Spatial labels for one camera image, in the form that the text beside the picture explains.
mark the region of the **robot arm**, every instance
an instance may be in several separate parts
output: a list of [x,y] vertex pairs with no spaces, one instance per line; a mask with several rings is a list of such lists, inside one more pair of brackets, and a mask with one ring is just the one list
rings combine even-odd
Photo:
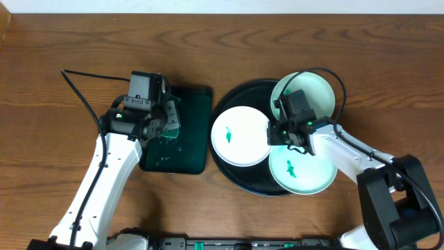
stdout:
[[[442,221],[442,215],[417,158],[395,158],[372,149],[338,124],[335,130],[328,117],[316,118],[302,90],[281,96],[275,107],[281,115],[279,121],[268,123],[270,145],[303,147],[304,153],[330,161],[358,185],[364,225],[341,238],[344,247],[401,249],[438,231],[436,218]],[[413,180],[424,195],[400,174]],[[406,197],[394,202],[394,190],[406,191]]]
[[[108,152],[105,152],[108,154],[106,167],[103,169],[83,211],[75,247],[82,247],[84,242],[89,242],[87,244],[92,244],[93,249],[105,249],[111,218],[117,202],[128,176],[142,156],[139,140],[132,141],[128,140],[127,135],[108,133],[106,141],[108,146]],[[80,188],[67,213],[50,234],[50,238],[55,239],[57,244],[69,245],[73,229],[72,223],[76,218],[80,204],[85,198],[88,187],[96,176],[102,153],[102,141],[98,137],[91,165],[80,184]],[[140,249],[147,248],[148,240],[140,237],[137,241],[142,245]]]
[[[341,125],[337,125],[337,129],[342,132],[342,135],[347,137],[349,141],[353,141],[353,143],[358,144],[368,152],[375,152],[380,158],[391,163],[391,159],[394,156],[374,150],[346,133]],[[310,135],[309,141],[311,142],[314,155],[330,161],[355,183],[357,183],[357,176],[366,169],[378,169],[385,166],[384,163],[368,157],[366,154],[351,147],[341,138],[338,138],[334,132],[333,124],[328,124],[316,129],[316,132]]]
[[[162,131],[179,128],[180,122],[176,105],[168,100],[171,88],[166,77],[133,72],[129,81],[128,95],[118,97],[100,118],[100,130],[105,134],[107,151],[103,152],[99,136],[91,165],[67,213],[53,229],[47,242],[32,240],[28,249],[66,249],[73,242],[73,235],[75,249],[148,248],[146,237],[133,234],[121,234],[107,245],[111,218],[129,174],[142,157],[142,147],[151,138],[160,136]],[[123,109],[118,109],[123,101]],[[104,153],[107,154],[105,167],[99,173]],[[98,173],[100,176],[87,199],[89,187]],[[79,212],[85,200],[86,206]],[[75,226],[78,213],[82,217]]]

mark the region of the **white plate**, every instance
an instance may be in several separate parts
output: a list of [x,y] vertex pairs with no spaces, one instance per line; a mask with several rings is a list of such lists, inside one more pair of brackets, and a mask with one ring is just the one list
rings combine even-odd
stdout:
[[[282,78],[271,93],[271,112],[276,119],[279,119],[280,111],[278,108],[275,108],[273,101],[279,98],[285,84],[295,74],[297,74],[297,72]],[[332,116],[335,104],[334,93],[332,87],[324,78],[311,72],[302,73],[291,80],[290,84],[284,91],[284,94],[292,93],[298,90],[304,91],[308,104],[314,109],[316,118]]]
[[316,194],[324,190],[338,171],[326,160],[290,151],[287,146],[274,146],[268,163],[276,182],[295,194]]
[[255,108],[239,106],[220,114],[211,130],[211,143],[222,160],[238,167],[263,161],[267,145],[268,118]]

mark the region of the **white wall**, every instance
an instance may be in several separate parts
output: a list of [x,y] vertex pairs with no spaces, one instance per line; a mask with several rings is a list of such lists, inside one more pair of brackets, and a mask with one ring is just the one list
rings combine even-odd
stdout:
[[444,14],[444,0],[0,0],[11,13]]

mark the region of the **dark green tray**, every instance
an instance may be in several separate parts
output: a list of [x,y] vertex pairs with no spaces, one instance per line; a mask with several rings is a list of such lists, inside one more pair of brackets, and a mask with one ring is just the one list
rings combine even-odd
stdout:
[[176,139],[157,137],[148,142],[139,166],[144,171],[200,174],[205,169],[210,130],[212,91],[207,87],[175,87],[180,119]]

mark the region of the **green clip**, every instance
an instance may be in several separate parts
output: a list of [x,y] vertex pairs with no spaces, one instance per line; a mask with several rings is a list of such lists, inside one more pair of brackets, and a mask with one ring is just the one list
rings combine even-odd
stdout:
[[196,242],[194,244],[194,250],[203,250],[203,242]]

